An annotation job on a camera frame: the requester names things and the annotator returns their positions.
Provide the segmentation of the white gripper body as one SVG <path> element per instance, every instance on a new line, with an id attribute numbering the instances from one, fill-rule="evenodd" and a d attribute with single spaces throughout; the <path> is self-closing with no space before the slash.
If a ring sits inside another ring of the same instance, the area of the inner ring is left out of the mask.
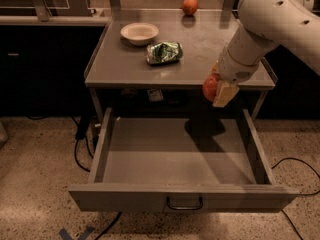
<path id="1" fill-rule="evenodd" d="M 259 67 L 260 57 L 235 59 L 225 47 L 217 61 L 217 73 L 224 81 L 241 83 L 249 80 Z"/>

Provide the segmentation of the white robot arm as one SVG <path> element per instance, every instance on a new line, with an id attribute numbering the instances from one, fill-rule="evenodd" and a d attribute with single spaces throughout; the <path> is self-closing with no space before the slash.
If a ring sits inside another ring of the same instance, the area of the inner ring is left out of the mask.
<path id="1" fill-rule="evenodd" d="M 215 107 L 226 106 L 249 80 L 262 57 L 282 45 L 316 73 L 320 73 L 320 17 L 312 13 L 314 0 L 239 0 L 240 25 L 221 52 Z"/>

